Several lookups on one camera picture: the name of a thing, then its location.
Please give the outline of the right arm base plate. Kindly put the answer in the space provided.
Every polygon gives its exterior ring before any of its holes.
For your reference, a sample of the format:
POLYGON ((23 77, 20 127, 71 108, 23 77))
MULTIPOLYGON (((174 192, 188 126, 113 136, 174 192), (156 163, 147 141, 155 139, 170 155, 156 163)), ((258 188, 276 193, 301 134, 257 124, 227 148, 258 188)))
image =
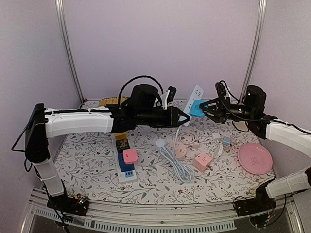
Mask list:
POLYGON ((265 195, 256 195, 253 198, 237 196, 232 205, 238 216, 252 215, 276 208, 275 200, 265 195))

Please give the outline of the small light blue plug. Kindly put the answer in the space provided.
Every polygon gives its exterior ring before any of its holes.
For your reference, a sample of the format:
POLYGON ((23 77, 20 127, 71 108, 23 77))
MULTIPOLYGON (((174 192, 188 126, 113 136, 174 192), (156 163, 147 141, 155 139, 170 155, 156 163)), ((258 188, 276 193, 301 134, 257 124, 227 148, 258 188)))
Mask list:
POLYGON ((223 138, 223 145, 224 146, 229 146, 231 144, 231 138, 230 137, 224 137, 223 138))

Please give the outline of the white plug adapter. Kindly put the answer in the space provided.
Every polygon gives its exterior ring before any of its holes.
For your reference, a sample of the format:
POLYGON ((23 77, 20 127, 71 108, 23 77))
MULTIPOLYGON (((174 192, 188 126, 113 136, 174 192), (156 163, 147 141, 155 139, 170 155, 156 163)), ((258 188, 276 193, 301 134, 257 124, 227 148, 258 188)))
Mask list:
POLYGON ((218 147, 214 151, 213 158, 220 157, 223 153, 223 148, 224 146, 222 144, 219 144, 218 147))

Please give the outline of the pink cube socket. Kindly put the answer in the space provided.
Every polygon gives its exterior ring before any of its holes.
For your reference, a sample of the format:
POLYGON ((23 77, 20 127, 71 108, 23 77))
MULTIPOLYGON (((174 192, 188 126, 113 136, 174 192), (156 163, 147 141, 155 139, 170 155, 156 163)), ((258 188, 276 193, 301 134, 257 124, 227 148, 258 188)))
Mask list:
POLYGON ((199 171, 204 172, 209 163, 212 161, 212 158, 206 153, 202 152, 198 154, 192 161, 192 165, 199 171))

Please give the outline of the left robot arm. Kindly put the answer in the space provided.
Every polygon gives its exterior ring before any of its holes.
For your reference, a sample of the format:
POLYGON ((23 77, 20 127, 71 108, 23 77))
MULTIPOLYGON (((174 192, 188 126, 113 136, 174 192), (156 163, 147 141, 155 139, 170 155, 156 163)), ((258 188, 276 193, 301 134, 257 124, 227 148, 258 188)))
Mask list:
POLYGON ((89 109, 46 109, 37 104, 21 135, 25 137, 22 152, 33 164, 46 187, 52 207, 68 211, 79 203, 69 197, 48 149, 48 139, 67 134, 102 132, 123 133, 136 126, 175 128, 190 121, 190 116, 177 107, 138 107, 129 104, 89 109))

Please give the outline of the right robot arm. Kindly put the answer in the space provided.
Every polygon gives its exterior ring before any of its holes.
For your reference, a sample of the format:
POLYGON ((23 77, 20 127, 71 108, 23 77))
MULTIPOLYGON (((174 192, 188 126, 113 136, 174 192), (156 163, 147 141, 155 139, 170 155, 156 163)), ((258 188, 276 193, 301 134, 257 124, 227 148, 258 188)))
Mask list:
MULTIPOLYGON (((243 104, 232 104, 230 98, 218 97, 202 102, 198 109, 216 123, 228 119, 244 121, 248 129, 257 137, 279 142, 306 156, 311 155, 311 133, 293 124, 264 113, 264 100, 246 97, 243 104)), ((289 193, 305 191, 311 187, 311 169, 306 167, 298 172, 271 180, 256 190, 251 207, 261 212, 270 200, 289 193)))

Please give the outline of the cyan square plug adapter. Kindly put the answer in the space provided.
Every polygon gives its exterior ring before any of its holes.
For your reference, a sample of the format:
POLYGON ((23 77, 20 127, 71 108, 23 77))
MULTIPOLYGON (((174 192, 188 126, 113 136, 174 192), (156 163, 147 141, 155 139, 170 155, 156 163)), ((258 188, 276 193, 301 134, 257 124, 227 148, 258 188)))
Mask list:
POLYGON ((200 104, 205 103, 204 100, 195 100, 191 109, 190 109, 190 115, 192 117, 197 117, 197 118, 204 118, 206 115, 203 112, 203 110, 200 108, 200 104))

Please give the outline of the light blue power strip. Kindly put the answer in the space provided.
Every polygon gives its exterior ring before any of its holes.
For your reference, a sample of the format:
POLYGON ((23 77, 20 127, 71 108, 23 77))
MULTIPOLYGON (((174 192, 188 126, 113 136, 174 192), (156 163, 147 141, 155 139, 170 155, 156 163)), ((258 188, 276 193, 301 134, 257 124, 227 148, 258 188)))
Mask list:
MULTIPOLYGON (((196 85, 184 104, 183 112, 190 117, 190 120, 192 118, 191 109, 195 108, 195 102, 201 100, 203 93, 203 89, 196 85)), ((182 121, 186 120, 182 125, 189 125, 190 120, 187 120, 185 116, 181 116, 181 119, 182 121)), ((182 183, 189 183, 194 178, 194 170, 186 163, 181 162, 186 156, 187 148, 183 143, 178 142, 180 128, 181 126, 177 127, 175 139, 171 143, 172 148, 168 147, 168 143, 163 139, 158 139, 156 146, 159 148, 160 154, 172 165, 176 177, 182 183)))

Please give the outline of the pink round socket base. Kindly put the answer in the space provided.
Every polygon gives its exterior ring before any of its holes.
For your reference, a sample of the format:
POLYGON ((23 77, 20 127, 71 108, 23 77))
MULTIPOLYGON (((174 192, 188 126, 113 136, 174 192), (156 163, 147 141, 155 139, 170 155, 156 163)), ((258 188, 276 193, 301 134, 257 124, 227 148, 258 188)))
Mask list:
POLYGON ((177 142, 175 145, 175 152, 173 151, 173 142, 168 143, 167 147, 171 149, 173 157, 179 161, 185 159, 187 153, 187 147, 180 142, 177 142))

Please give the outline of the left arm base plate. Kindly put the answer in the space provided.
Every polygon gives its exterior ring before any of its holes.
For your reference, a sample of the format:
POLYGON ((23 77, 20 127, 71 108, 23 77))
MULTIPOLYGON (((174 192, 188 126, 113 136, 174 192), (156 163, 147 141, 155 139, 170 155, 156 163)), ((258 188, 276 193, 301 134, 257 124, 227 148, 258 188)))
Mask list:
POLYGON ((48 194, 47 207, 60 212, 65 212, 73 215, 86 216, 89 208, 89 199, 87 196, 77 194, 73 197, 66 193, 52 197, 48 194))

